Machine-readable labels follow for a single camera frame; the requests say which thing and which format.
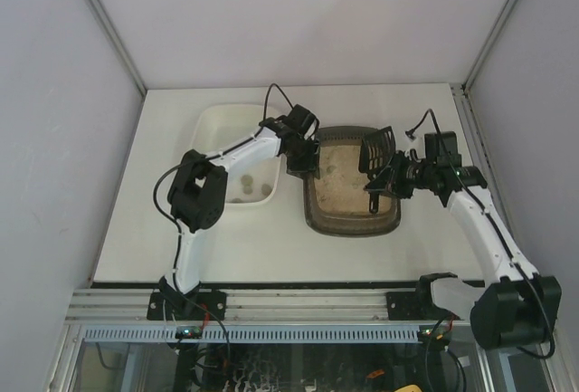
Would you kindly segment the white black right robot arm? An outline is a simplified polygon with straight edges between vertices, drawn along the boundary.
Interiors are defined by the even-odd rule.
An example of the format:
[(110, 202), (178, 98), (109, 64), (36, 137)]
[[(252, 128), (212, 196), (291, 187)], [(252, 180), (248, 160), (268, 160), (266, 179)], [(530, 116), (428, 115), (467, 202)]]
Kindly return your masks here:
[(427, 190), (457, 222), (482, 271), (484, 285), (474, 287), (452, 272), (420, 278), (416, 291), (422, 305), (451, 313), (470, 323), (484, 349), (519, 348), (555, 343), (554, 328), (562, 289), (525, 257), (494, 206), (479, 169), (465, 166), (455, 133), (428, 133), (425, 156), (396, 149), (391, 128), (362, 139), (358, 170), (369, 181), (369, 210), (376, 213), (383, 196), (409, 199)]

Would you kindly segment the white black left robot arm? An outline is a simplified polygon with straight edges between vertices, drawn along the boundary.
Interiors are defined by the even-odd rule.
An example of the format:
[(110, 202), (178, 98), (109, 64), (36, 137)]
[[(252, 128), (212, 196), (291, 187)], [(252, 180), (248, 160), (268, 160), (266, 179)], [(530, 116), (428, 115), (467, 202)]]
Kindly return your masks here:
[(248, 137), (209, 154), (186, 152), (180, 164), (156, 182), (153, 201), (157, 211), (177, 230), (173, 265), (159, 281), (159, 291), (182, 310), (202, 280), (205, 238), (223, 215), (228, 181), (262, 161), (283, 156), (287, 172), (303, 177), (318, 170), (319, 119), (296, 105), (287, 115), (266, 118)]

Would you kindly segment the black slotted litter scoop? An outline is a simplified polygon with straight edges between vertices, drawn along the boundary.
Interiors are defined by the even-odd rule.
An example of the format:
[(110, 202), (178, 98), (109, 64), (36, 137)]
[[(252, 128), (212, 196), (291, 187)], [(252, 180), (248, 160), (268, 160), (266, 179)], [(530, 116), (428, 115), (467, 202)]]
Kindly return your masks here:
[[(396, 142), (391, 126), (363, 136), (358, 160), (358, 171), (367, 176), (369, 173), (377, 171), (382, 167), (388, 167), (389, 161), (395, 151)], [(369, 212), (375, 215), (379, 211), (379, 197), (382, 194), (367, 194), (369, 195)]]

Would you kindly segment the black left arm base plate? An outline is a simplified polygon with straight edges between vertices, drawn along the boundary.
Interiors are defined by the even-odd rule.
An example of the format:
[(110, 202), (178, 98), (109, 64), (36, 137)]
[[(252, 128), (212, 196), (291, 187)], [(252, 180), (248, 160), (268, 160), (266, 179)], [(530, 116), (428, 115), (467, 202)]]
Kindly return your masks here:
[(213, 316), (223, 320), (227, 306), (227, 294), (221, 291), (199, 292), (189, 301), (178, 295), (153, 292), (147, 307), (148, 320), (203, 320)]

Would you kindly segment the brown plastic litter box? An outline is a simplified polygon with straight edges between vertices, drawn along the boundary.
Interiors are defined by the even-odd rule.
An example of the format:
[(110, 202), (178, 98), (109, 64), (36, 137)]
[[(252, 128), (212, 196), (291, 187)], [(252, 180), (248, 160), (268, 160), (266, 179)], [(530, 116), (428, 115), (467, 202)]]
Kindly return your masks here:
[[(358, 171), (363, 136), (376, 131), (362, 126), (325, 127), (318, 131), (319, 178), (303, 178), (304, 213), (307, 225), (319, 234), (366, 237), (389, 234), (401, 222), (400, 202), (387, 196), (379, 200), (379, 211), (369, 212), (368, 183)], [(328, 174), (333, 165), (336, 170)]]

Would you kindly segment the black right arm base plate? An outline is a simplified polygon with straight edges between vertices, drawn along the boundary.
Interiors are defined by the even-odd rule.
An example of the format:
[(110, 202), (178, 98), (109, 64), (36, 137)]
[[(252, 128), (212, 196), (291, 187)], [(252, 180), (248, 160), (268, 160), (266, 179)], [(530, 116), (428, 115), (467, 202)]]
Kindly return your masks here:
[(385, 300), (390, 320), (439, 320), (453, 314), (468, 319), (473, 306), (469, 300), (454, 300), (446, 294), (436, 298), (430, 292), (416, 290), (390, 291)]

